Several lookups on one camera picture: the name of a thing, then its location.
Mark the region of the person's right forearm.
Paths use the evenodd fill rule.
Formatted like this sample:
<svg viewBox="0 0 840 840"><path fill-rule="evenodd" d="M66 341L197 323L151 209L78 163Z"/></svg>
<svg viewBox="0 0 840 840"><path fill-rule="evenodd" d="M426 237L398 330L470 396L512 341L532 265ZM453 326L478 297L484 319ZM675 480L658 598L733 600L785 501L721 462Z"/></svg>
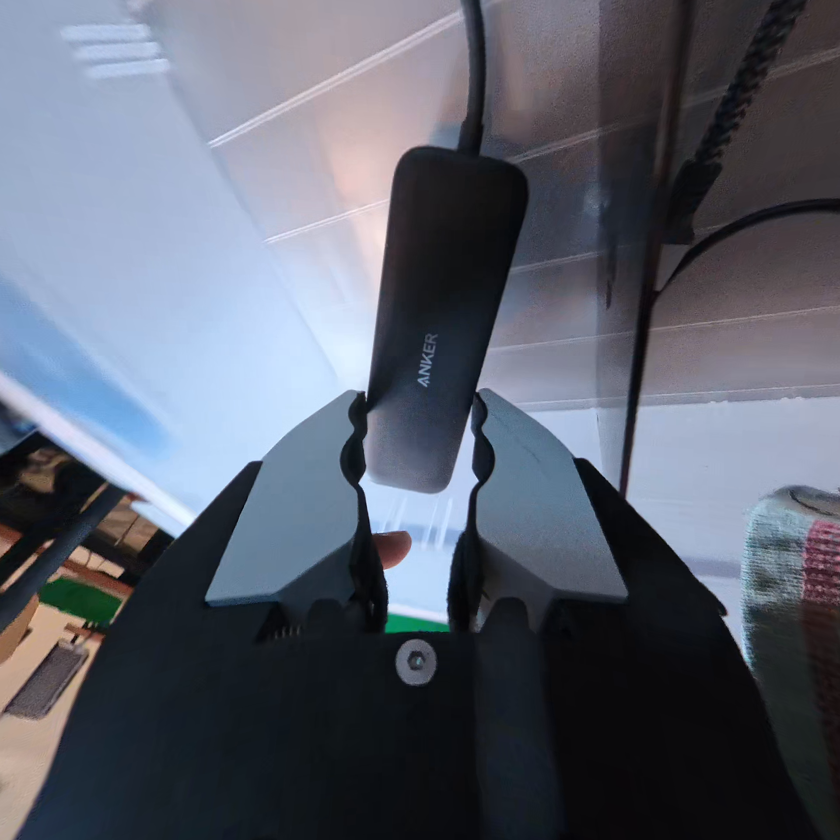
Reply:
<svg viewBox="0 0 840 840"><path fill-rule="evenodd" d="M839 838L839 499L788 486L752 509L742 644L798 795Z"/></svg>

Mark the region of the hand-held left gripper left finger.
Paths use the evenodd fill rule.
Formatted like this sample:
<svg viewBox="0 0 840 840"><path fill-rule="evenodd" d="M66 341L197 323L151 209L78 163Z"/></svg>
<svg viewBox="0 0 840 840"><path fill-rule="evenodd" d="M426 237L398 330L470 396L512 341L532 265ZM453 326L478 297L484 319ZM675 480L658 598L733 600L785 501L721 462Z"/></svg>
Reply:
<svg viewBox="0 0 840 840"><path fill-rule="evenodd" d="M361 598L361 502L348 457L364 395L347 391L262 458L208 586L209 606L311 606Z"/></svg>

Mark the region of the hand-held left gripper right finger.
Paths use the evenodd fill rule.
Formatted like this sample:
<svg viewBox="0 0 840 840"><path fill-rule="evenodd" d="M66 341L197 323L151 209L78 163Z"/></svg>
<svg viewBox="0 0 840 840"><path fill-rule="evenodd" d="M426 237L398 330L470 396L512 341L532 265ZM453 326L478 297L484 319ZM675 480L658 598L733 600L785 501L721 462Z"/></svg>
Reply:
<svg viewBox="0 0 840 840"><path fill-rule="evenodd" d="M548 428L488 388L473 414L478 604L513 597L607 604L628 591L571 451Z"/></svg>

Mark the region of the green mat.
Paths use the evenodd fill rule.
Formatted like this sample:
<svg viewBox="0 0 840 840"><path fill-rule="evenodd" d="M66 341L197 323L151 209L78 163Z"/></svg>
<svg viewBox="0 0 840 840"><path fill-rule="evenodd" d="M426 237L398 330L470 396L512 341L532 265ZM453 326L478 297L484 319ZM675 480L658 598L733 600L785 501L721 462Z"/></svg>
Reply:
<svg viewBox="0 0 840 840"><path fill-rule="evenodd" d="M123 600L98 588L60 576L38 591L41 603L91 625L109 625Z"/></svg>

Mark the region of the grey flat device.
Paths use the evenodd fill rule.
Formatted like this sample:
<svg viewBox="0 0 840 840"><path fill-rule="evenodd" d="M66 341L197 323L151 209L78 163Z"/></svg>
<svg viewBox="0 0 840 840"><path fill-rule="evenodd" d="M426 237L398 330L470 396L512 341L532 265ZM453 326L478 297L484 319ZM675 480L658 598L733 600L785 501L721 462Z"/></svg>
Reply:
<svg viewBox="0 0 840 840"><path fill-rule="evenodd" d="M83 644L59 640L7 703L3 715L30 721L45 719L88 658L89 651Z"/></svg>

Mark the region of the dark grey slim usb hub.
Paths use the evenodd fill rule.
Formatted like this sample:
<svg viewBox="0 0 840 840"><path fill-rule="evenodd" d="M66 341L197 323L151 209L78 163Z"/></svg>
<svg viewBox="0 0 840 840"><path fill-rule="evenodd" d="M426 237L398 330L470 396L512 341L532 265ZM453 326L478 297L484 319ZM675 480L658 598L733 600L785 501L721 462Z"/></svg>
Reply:
<svg viewBox="0 0 840 840"><path fill-rule="evenodd" d="M448 486L528 201L525 174L505 161L434 146L399 160L366 390L376 484Z"/></svg>

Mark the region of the person's left hand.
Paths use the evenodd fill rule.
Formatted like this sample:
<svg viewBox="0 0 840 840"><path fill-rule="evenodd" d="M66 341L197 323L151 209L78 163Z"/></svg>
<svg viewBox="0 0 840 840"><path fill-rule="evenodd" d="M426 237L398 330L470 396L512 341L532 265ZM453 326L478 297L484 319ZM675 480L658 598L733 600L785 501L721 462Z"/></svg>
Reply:
<svg viewBox="0 0 840 840"><path fill-rule="evenodd" d="M404 530L373 533L372 542L384 571L403 562L413 545L410 533Z"/></svg>

